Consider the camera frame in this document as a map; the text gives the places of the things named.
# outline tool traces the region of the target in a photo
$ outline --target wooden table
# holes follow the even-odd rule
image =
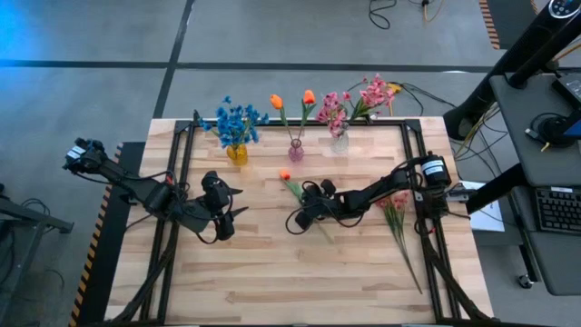
[[[456,183],[458,175],[443,120],[419,119],[427,150],[445,157]],[[174,122],[152,121],[141,175],[166,169]],[[205,245],[194,233],[180,229],[166,323],[434,322],[419,237],[413,231],[413,204],[407,210],[405,237],[423,294],[416,289],[385,218],[375,206],[360,225],[350,229],[332,219],[301,236],[287,233],[284,227],[298,203],[279,178],[281,168],[288,168],[297,182],[319,183],[328,178],[339,190],[361,189],[405,161],[401,131],[387,126],[351,127],[349,154],[338,155],[330,149],[332,140],[326,128],[308,127],[301,137],[305,156],[299,163],[287,156],[290,139],[284,128],[267,126],[259,131],[261,141],[248,146],[248,164],[236,167],[215,136],[196,129],[188,175],[190,197],[201,193],[203,175],[216,170],[230,187],[244,190],[234,198],[234,209],[250,209],[237,217],[236,234],[227,242]],[[176,172],[181,161],[178,157]],[[459,203],[451,204],[450,210],[466,214]],[[144,215],[143,208],[132,209],[129,223]],[[448,216],[442,223],[456,279],[480,310],[491,315],[469,220]],[[107,318],[118,314],[143,282],[154,228],[155,219],[150,219],[124,236]],[[211,237],[212,232],[204,235]],[[438,286],[449,316],[441,279]],[[159,296],[154,294],[156,312]]]

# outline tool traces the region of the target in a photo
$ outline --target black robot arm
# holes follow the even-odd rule
[[[175,220],[195,233],[201,233],[208,222],[216,223],[216,237],[224,241],[234,234],[234,216],[248,209],[247,207],[231,211],[231,201],[236,190],[210,171],[202,178],[204,195],[187,200],[187,193],[175,182],[173,172],[167,174],[166,180],[158,182],[154,176],[140,177],[122,168],[107,157],[103,144],[95,140],[77,139],[65,159],[64,169],[73,174],[100,174],[110,183],[122,187],[131,198],[140,202],[148,213],[163,220]],[[222,208],[229,205],[226,213]]]
[[[417,164],[421,165],[427,182],[427,186],[422,187],[422,191],[442,193],[450,185],[451,181],[444,159],[432,153],[398,165],[389,175],[381,177],[363,190],[336,193],[335,185],[330,180],[324,180],[320,187],[314,182],[305,182],[302,210],[295,217],[295,222],[303,231],[306,231],[315,219],[333,217],[341,221],[361,217],[376,201],[397,191],[411,188],[409,177]]]

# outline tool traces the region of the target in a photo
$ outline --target white paper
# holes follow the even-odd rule
[[[484,185],[478,182],[460,181],[466,189],[477,190]],[[502,223],[502,214],[498,201],[489,203],[486,207],[470,215],[470,226],[477,231],[504,232],[505,225]]]

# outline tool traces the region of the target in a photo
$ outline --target concrete floor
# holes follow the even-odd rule
[[[5,0],[0,3],[0,60],[167,62],[186,0]],[[448,0],[432,24],[407,1],[387,10],[388,31],[373,26],[364,0],[196,0],[184,38],[181,62],[407,64],[416,72],[381,72],[389,80],[416,84],[460,104],[483,74],[435,73],[438,65],[492,65],[502,51],[492,49],[477,0]],[[567,58],[568,65],[581,57]],[[76,137],[100,139],[113,149],[120,142],[144,141],[165,69],[0,68],[0,181],[15,201],[42,199],[53,215],[75,222],[69,235],[49,233],[25,277],[22,297],[10,311],[11,325],[39,321],[68,323],[103,187],[61,169]],[[213,110],[225,94],[269,110],[268,96],[300,96],[343,90],[374,72],[179,69],[172,80],[163,117],[190,117]],[[419,95],[424,115],[448,108]],[[417,115],[405,94],[397,115]],[[504,129],[500,115],[492,126]],[[497,134],[484,131],[489,142]],[[482,149],[474,142],[475,150]],[[508,137],[493,152],[501,169],[517,161]],[[458,163],[462,176],[493,176],[478,158]],[[516,248],[479,247],[496,316],[507,322],[578,326],[581,297],[555,297],[540,283],[520,289],[524,271]],[[46,268],[61,272],[57,277]]]

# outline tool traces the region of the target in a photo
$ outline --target black desk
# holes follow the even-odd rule
[[[530,186],[581,185],[581,153],[577,145],[549,148],[541,153],[541,145],[525,135],[525,129],[538,114],[570,114],[572,108],[552,89],[555,79],[552,75],[538,75],[530,78],[525,88],[515,89],[504,76],[490,78],[520,163],[478,190],[467,208],[474,212],[510,193],[517,222],[522,227],[521,252],[531,279],[535,280],[537,275],[534,261],[528,262],[527,258],[532,254],[550,293],[578,295],[581,294],[581,236],[540,233],[530,196]]]

